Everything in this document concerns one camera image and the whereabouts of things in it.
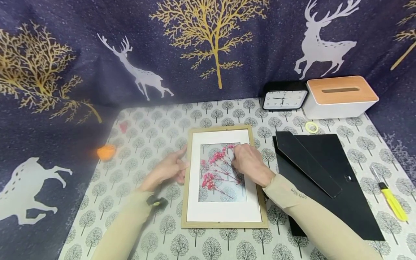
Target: hand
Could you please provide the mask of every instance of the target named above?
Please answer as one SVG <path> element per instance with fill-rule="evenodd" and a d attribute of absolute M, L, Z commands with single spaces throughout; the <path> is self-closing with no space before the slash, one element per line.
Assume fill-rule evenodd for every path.
<path fill-rule="evenodd" d="M 239 144 L 234 147 L 234 167 L 242 174 L 248 176 L 250 180 L 267 187 L 275 174 L 263 163 L 259 151 L 249 144 Z"/>
<path fill-rule="evenodd" d="M 189 162 L 184 163 L 181 158 L 186 152 L 186 145 L 179 151 L 168 154 L 155 168 L 146 176 L 139 190 L 154 191 L 164 180 L 175 178 L 179 184 L 185 181 L 185 169 Z"/>

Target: clock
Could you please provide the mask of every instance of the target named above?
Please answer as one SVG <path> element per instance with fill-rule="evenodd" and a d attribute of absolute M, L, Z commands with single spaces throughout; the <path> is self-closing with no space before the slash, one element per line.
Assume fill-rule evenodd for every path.
<path fill-rule="evenodd" d="M 268 111 L 300 109 L 308 93 L 308 87 L 300 81 L 268 82 L 263 87 L 262 107 Z"/>

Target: deer print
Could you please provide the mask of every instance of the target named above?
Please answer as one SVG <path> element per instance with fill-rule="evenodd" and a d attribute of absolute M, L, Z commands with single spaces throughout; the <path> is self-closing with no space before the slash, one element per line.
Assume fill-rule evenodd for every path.
<path fill-rule="evenodd" d="M 38 160 L 37 157 L 29 158 L 13 171 L 10 181 L 0 192 L 0 220 L 16 215 L 19 225 L 33 225 L 43 219 L 46 214 L 41 213 L 36 218 L 26 218 L 28 209 L 52 211 L 54 214 L 58 211 L 56 207 L 49 207 L 35 201 L 35 196 L 39 193 L 46 179 L 57 179 L 65 188 L 67 184 L 57 171 L 66 171 L 70 175 L 72 175 L 72 171 L 58 166 L 45 170 L 37 163 Z"/>
<path fill-rule="evenodd" d="M 156 75 L 151 71 L 136 68 L 129 63 L 129 61 L 127 60 L 127 53 L 131 52 L 133 50 L 133 47 L 130 47 L 129 40 L 127 39 L 127 37 L 126 39 L 123 39 L 123 42 L 121 43 L 123 46 L 121 52 L 118 52 L 116 51 L 116 49 L 114 49 L 114 46 L 110 47 L 108 45 L 107 39 L 104 38 L 104 36 L 101 37 L 99 34 L 97 35 L 100 38 L 101 42 L 120 59 L 127 71 L 130 72 L 130 74 L 132 74 L 136 78 L 135 83 L 137 85 L 137 88 L 143 95 L 146 96 L 147 101 L 149 101 L 150 99 L 147 95 L 146 85 L 150 87 L 155 87 L 158 91 L 161 92 L 162 97 L 165 97 L 165 91 L 167 91 L 171 95 L 171 97 L 173 96 L 173 93 L 169 89 L 162 87 L 161 80 L 163 79 L 159 75 Z"/>
<path fill-rule="evenodd" d="M 357 42 L 352 41 L 326 42 L 321 39 L 319 32 L 322 27 L 330 24 L 333 19 L 338 17 L 345 17 L 357 11 L 357 5 L 361 0 L 357 0 L 356 2 L 354 2 L 354 0 L 348 0 L 348 5 L 343 11 L 341 11 L 342 4 L 340 4 L 333 15 L 330 16 L 330 11 L 328 11 L 327 15 L 319 21 L 315 21 L 317 12 L 310 16 L 311 9 L 316 6 L 316 0 L 312 4 L 311 1 L 312 0 L 309 0 L 309 3 L 305 9 L 307 30 L 305 32 L 305 38 L 302 42 L 303 57 L 298 59 L 295 65 L 295 71 L 300 74 L 302 71 L 299 68 L 299 65 L 302 62 L 306 62 L 302 77 L 300 79 L 305 78 L 306 71 L 308 71 L 314 62 L 332 62 L 329 70 L 322 74 L 321 77 L 325 76 L 330 70 L 338 65 L 338 67 L 332 72 L 336 73 L 344 62 L 342 57 L 357 44 Z"/>

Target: arm sleeve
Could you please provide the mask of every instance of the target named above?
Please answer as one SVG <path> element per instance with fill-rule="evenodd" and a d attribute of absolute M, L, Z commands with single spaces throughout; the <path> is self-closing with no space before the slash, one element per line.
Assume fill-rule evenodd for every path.
<path fill-rule="evenodd" d="M 381 260 L 376 251 L 347 224 L 306 196 L 280 174 L 263 189 L 302 228 L 318 250 L 331 260 Z"/>
<path fill-rule="evenodd" d="M 134 191 L 114 222 L 104 233 L 92 260 L 126 260 L 147 220 L 152 206 L 146 200 L 153 192 Z"/>

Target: tree-patterned tablecloth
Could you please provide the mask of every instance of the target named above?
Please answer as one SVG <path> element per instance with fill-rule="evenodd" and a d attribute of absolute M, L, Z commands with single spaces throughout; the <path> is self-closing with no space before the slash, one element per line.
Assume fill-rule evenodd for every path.
<path fill-rule="evenodd" d="M 127 132 L 119 124 L 127 122 Z M 272 133 L 305 131 L 301 110 L 266 112 L 258 99 L 131 108 L 120 112 L 108 143 L 117 146 L 115 157 L 99 163 L 85 193 L 79 212 L 62 249 L 60 260 L 90 259 L 102 234 L 117 216 L 125 197 L 169 152 L 187 142 L 191 127 L 251 124 L 255 145 L 265 163 L 278 172 Z M 385 141 L 365 114 L 350 119 L 315 120 L 318 134 L 338 134 L 354 167 L 359 183 L 386 241 L 369 241 L 384 259 L 416 259 L 416 190 L 391 154 Z M 409 221 L 399 222 L 389 209 L 369 171 L 379 169 L 396 195 Z M 267 201 L 270 230 L 181 229 L 183 186 L 164 185 L 160 196 L 169 200 L 164 211 L 150 217 L 133 259 L 218 260 L 218 259 L 324 259 L 307 238 L 293 237 L 287 216 Z"/>

